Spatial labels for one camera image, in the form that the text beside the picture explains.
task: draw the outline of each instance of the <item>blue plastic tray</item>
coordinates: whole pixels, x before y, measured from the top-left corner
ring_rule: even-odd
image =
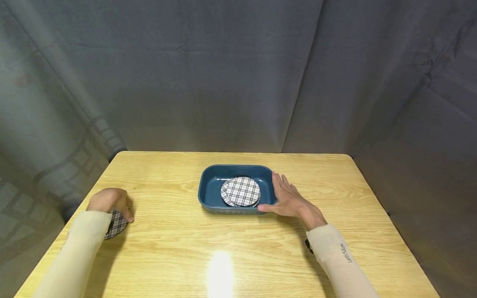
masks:
[[[199,185],[199,202],[211,213],[264,214],[257,207],[232,207],[224,203],[220,188],[225,181],[235,177],[249,177],[260,187],[259,204],[275,204],[277,199],[271,182],[271,170],[262,165],[216,164],[202,173]]]

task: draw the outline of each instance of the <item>wrist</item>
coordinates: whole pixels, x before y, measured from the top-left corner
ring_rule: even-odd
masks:
[[[303,206],[298,211],[298,219],[303,223],[307,231],[311,231],[316,227],[328,224],[323,213],[311,203]]]

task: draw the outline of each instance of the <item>forearm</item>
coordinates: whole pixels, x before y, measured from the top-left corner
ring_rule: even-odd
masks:
[[[378,297],[352,257],[342,235],[333,225],[319,226],[306,234],[317,261],[333,285],[336,297]]]
[[[68,238],[37,288],[34,298],[80,298],[111,222],[111,215],[99,211],[80,213]]]

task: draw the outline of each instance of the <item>plaid coaster in hand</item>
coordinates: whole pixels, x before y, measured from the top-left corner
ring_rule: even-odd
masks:
[[[104,236],[105,240],[113,238],[117,234],[121,233],[122,230],[124,230],[124,228],[127,226],[127,220],[124,218],[121,212],[114,209],[111,214],[113,215],[113,218],[109,224],[108,232]]]

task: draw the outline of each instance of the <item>stack of coasters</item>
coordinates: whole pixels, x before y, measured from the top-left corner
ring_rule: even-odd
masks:
[[[229,206],[255,207],[260,201],[260,187],[253,179],[237,177],[222,185],[220,195]]]

